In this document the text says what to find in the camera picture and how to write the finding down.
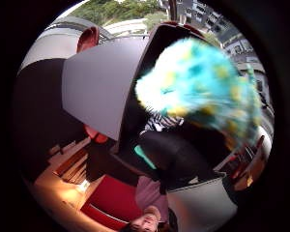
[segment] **green object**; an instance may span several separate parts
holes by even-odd
[[[145,153],[139,145],[134,147],[134,151],[138,156],[142,157],[151,168],[156,169],[155,165],[146,157]]]

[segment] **striped shirt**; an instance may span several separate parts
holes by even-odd
[[[159,112],[156,112],[149,107],[146,108],[146,111],[151,114],[151,117],[140,134],[145,131],[165,131],[169,128],[181,126],[184,123],[184,118],[182,117],[162,116]]]

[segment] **black pants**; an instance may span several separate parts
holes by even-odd
[[[217,176],[204,157],[179,135],[148,130],[140,135],[139,145],[167,189],[186,186],[195,177],[202,182]]]

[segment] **red object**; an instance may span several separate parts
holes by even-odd
[[[135,190],[135,187],[105,175],[80,210],[96,222],[119,230],[142,215],[135,202]]]
[[[95,26],[87,28],[85,31],[83,31],[78,39],[76,52],[80,52],[95,45],[98,45],[99,33],[99,28]]]
[[[98,143],[104,143],[104,142],[107,141],[107,139],[108,139],[107,136],[105,136],[105,135],[99,133],[99,134],[97,135],[95,141],[98,142]]]
[[[97,134],[98,134],[98,131],[97,130],[92,129],[88,125],[85,125],[84,124],[84,129],[85,129],[86,133],[89,135],[89,137],[91,139],[94,139],[97,136]]]

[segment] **window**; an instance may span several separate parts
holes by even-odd
[[[201,14],[201,13],[197,13],[197,14],[196,14],[196,17],[198,17],[198,18],[202,18],[202,17],[203,17],[203,14]]]
[[[234,51],[235,51],[235,53],[239,54],[242,52],[242,49],[239,45],[236,45],[236,46],[234,46]]]
[[[262,90],[263,90],[263,85],[262,85],[262,81],[261,80],[257,80],[257,90],[259,92],[262,92]]]
[[[221,28],[220,27],[218,27],[217,25],[214,27],[214,31],[216,32],[216,33],[219,33],[220,31],[221,31]]]
[[[205,9],[200,6],[197,6],[196,9],[198,9],[200,12],[203,12],[203,13],[205,12]]]
[[[209,24],[210,26],[214,25],[214,23],[209,18],[206,20],[206,23]]]

